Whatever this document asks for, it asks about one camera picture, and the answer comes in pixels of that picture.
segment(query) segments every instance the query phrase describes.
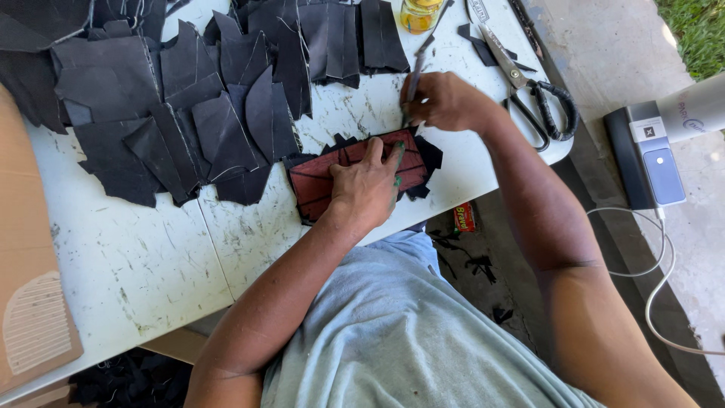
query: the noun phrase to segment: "charging cable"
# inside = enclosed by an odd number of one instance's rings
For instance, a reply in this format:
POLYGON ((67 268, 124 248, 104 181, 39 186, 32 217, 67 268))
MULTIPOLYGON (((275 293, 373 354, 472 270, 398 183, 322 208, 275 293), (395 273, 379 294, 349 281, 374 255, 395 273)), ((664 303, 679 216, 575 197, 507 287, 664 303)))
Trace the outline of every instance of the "charging cable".
POLYGON ((711 354, 716 356, 725 356, 725 352, 723 351, 705 351, 700 350, 698 348, 690 348, 685 346, 680 346, 677 343, 673 343, 666 338, 662 337, 662 335, 655 329, 655 326, 652 324, 652 302, 655 300, 655 296, 660 292, 662 287, 667 283, 667 279, 669 279, 670 275, 672 275, 672 271, 675 269, 675 245, 672 243, 672 240, 670 239, 670 236, 665 231, 665 212, 662 208, 656 208, 655 214, 657 216, 657 219, 659 220, 659 223, 655 220, 651 219, 649 216, 644 215, 643 213, 640 213, 639 211, 633 211, 629 208, 620 208, 620 207, 599 207, 594 208, 593 210, 587 211, 587 215, 597 212, 597 211, 603 211, 603 210, 615 210, 615 211, 625 211, 627 213, 633 213, 637 214, 638 216, 641 216, 642 218, 646 219, 647 221, 651 222, 655 227, 657 227, 662 232, 662 249, 660 251, 660 256, 657 258, 657 262, 655 265, 648 270, 636 274, 620 274, 617 272, 609 272, 612 275, 617 275, 619 277, 640 277, 642 275, 648 274, 651 271, 654 271, 657 269, 658 266, 662 263, 662 260, 665 255, 665 244, 667 244, 670 247, 670 252, 672 252, 672 261, 670 262, 670 267, 667 269, 667 272, 665 272, 665 276, 662 277, 662 280, 655 286, 655 289, 650 294, 650 297, 647 298, 647 304, 645 306, 645 319, 647 320, 647 326, 650 328, 650 331, 661 341, 663 341, 666 345, 674 347, 678 350, 687 351, 689 353, 694 354, 711 354))

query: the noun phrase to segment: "glass jar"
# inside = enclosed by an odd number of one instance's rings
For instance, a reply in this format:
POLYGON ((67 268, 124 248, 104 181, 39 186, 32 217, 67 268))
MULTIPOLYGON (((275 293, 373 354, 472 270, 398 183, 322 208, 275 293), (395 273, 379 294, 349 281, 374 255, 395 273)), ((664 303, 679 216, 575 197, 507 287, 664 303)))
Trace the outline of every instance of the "glass jar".
POLYGON ((443 0, 403 0, 400 24, 411 34, 422 34, 436 26, 443 0))

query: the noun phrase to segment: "corrugated cardboard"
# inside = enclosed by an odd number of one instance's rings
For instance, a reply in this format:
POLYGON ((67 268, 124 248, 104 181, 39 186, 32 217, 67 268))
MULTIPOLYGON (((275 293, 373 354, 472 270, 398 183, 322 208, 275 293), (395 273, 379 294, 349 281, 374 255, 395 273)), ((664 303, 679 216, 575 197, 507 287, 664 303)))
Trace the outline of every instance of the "corrugated cardboard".
POLYGON ((0 393, 82 353, 60 287, 43 185, 15 101, 0 85, 0 393))

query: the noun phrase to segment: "person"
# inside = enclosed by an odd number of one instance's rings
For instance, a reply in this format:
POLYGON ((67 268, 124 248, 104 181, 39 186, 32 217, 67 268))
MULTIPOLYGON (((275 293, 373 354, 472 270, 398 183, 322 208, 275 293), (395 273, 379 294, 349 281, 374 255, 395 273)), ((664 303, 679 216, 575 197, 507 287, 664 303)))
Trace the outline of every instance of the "person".
POLYGON ((383 162, 372 138, 361 163, 330 167, 327 211, 222 318, 186 407, 696 407, 613 286, 579 202, 508 113, 453 73, 421 75, 403 107, 488 148, 544 297, 553 371, 443 280, 424 232, 355 247, 397 196, 402 148, 383 162))

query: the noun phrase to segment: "light blue shirt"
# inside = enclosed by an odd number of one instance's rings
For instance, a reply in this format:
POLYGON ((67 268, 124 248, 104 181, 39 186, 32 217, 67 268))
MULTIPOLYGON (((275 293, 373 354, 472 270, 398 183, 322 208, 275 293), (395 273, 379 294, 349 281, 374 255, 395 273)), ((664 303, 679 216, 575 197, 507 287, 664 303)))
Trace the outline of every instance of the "light blue shirt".
POLYGON ((269 367, 262 407, 601 407, 440 275, 425 233, 353 249, 269 367))

